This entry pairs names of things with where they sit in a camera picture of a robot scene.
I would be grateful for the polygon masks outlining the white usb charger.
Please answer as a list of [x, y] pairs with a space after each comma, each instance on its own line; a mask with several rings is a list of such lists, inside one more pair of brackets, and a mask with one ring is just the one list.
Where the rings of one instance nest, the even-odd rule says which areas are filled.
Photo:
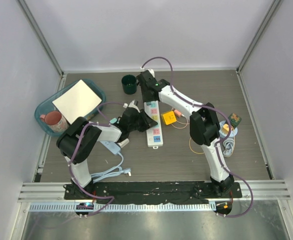
[[122, 148], [124, 148], [129, 142], [130, 142], [130, 140], [127, 138], [127, 139], [125, 139], [125, 140], [123, 140], [123, 141], [121, 141], [121, 142], [118, 142], [117, 144], [118, 144], [118, 146], [122, 149]]

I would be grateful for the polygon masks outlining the dark green mug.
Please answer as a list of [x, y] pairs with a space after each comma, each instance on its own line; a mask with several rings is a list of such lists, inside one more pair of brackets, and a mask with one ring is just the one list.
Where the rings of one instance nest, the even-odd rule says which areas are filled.
[[122, 89], [125, 94], [133, 95], [137, 91], [137, 79], [134, 75], [128, 74], [121, 79]]

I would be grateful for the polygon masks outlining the pink charger plug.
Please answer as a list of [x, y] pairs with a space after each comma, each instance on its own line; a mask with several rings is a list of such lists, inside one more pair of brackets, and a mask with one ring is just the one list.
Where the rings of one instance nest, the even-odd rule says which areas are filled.
[[178, 111], [178, 110], [174, 110], [173, 111], [174, 112], [174, 114], [177, 116], [177, 117], [183, 117], [184, 115], [180, 112], [180, 111]]

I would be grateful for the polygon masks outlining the small teal charger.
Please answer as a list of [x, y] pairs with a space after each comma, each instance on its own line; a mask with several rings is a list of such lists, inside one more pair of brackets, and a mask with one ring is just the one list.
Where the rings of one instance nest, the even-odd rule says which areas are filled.
[[118, 119], [115, 117], [115, 118], [111, 119], [109, 122], [111, 124], [116, 124], [118, 122]]

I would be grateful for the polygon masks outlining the white power strip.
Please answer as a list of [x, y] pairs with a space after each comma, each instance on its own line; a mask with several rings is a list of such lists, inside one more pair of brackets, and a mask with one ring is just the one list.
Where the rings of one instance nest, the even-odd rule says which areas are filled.
[[147, 146], [149, 148], [158, 149], [164, 144], [160, 120], [159, 102], [142, 86], [141, 93], [144, 103], [144, 111], [151, 118], [151, 128], [146, 131]]

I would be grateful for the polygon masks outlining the round blue socket base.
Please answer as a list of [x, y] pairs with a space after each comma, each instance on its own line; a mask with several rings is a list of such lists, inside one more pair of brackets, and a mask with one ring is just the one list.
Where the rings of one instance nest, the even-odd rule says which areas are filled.
[[[223, 134], [223, 133], [221, 132], [221, 127], [222, 127], [223, 124], [227, 124], [227, 122], [226, 122], [225, 120], [219, 122], [219, 125], [220, 125], [219, 135], [220, 135], [221, 138], [226, 138], [227, 135], [228, 135], [229, 133], [228, 133], [228, 134]], [[237, 128], [237, 127], [236, 127], [236, 128], [231, 127], [231, 132], [230, 132], [230, 134], [228, 135], [228, 137], [229, 137], [229, 138], [233, 138], [233, 137], [235, 137], [237, 134], [238, 134], [238, 128]]]

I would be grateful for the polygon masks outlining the green patterned box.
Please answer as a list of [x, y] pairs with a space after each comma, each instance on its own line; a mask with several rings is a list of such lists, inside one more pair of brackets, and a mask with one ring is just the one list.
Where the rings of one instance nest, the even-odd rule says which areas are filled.
[[228, 116], [228, 119], [230, 121], [230, 124], [233, 128], [237, 128], [238, 125], [241, 123], [242, 121], [242, 118], [235, 114], [235, 113], [231, 113], [229, 116]]

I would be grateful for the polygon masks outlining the pink mug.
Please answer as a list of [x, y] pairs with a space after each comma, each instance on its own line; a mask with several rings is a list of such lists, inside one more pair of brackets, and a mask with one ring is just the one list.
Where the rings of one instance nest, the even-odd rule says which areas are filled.
[[39, 118], [48, 125], [54, 133], [62, 133], [69, 127], [65, 117], [57, 110], [42, 114]]

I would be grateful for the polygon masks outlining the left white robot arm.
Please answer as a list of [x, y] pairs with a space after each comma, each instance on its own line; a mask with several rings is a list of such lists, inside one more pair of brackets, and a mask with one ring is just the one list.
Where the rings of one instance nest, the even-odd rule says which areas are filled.
[[123, 114], [107, 125], [78, 117], [58, 138], [56, 146], [68, 162], [72, 181], [77, 185], [75, 193], [83, 200], [93, 193], [93, 179], [89, 173], [88, 161], [96, 142], [121, 143], [133, 131], [145, 132], [157, 122], [147, 113], [135, 107], [127, 107]]

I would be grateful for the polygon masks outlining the light blue power strip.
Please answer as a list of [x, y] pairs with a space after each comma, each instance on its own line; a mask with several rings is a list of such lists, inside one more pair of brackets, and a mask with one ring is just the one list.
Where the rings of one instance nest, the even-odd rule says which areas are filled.
[[106, 147], [113, 155], [117, 155], [121, 152], [121, 147], [112, 141], [100, 141], [100, 143]]

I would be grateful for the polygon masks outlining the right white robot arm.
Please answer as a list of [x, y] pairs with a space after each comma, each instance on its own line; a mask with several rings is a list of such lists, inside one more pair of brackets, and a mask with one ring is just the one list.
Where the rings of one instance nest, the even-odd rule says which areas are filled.
[[136, 79], [144, 102], [162, 102], [188, 118], [190, 137], [202, 148], [209, 165], [212, 191], [219, 198], [225, 197], [231, 190], [234, 177], [222, 153], [220, 123], [214, 106], [187, 97], [164, 79], [157, 81], [150, 70], [141, 72]]

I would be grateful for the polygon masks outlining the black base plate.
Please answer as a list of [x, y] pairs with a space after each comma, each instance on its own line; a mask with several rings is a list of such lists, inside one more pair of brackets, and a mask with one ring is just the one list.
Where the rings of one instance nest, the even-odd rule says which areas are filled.
[[106, 204], [113, 196], [118, 205], [202, 204], [208, 199], [239, 199], [242, 192], [235, 182], [226, 193], [217, 193], [213, 183], [205, 181], [97, 182], [86, 189], [98, 204]]

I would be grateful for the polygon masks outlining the yellow cube socket adapter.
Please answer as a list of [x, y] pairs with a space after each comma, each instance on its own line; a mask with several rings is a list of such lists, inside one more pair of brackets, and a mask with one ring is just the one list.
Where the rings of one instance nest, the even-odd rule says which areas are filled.
[[177, 121], [173, 110], [162, 113], [161, 119], [166, 126], [171, 125]]

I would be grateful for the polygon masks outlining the white square board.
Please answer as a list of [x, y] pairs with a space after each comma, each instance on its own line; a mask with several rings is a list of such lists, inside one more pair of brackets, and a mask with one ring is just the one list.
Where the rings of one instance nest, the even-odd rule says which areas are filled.
[[69, 124], [72, 124], [78, 117], [88, 115], [101, 102], [102, 99], [82, 79], [52, 101]]

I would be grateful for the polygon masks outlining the teal plastic tray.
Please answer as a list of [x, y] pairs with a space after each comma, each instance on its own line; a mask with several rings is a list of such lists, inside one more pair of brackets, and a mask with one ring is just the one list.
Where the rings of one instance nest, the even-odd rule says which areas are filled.
[[105, 101], [104, 91], [93, 80], [80, 79], [40, 103], [34, 117], [48, 135], [57, 137], [76, 118], [89, 120], [97, 115], [97, 107]]

